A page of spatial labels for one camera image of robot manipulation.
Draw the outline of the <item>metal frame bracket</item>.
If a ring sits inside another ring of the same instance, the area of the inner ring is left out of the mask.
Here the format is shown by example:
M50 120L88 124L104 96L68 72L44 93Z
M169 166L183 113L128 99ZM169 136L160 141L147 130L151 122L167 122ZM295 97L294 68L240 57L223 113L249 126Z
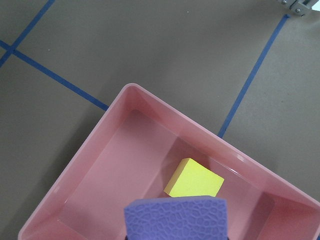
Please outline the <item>metal frame bracket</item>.
M312 10L317 0L276 0L284 8L289 9L294 14L302 17Z

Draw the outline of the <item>purple foam block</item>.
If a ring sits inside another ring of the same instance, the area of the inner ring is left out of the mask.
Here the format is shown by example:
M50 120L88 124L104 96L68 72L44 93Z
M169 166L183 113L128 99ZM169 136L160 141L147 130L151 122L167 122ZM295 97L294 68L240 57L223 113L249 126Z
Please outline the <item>purple foam block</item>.
M224 199L212 196L138 199L124 208L129 240L227 240Z

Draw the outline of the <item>yellow foam block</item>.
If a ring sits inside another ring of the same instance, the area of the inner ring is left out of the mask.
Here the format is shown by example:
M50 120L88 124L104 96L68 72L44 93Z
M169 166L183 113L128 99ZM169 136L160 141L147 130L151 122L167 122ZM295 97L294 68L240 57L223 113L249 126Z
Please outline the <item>yellow foam block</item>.
M216 197L223 183L223 177L192 158L184 158L168 181L164 192L170 197Z

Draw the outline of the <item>pink plastic bin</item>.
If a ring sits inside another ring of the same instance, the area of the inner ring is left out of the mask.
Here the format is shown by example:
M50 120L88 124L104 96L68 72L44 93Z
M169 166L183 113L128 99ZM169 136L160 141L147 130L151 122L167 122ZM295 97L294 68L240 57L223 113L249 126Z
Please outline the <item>pink plastic bin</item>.
M135 83L125 85L18 234L123 240L124 208L164 197L180 161L224 179L231 240L315 240L318 201Z

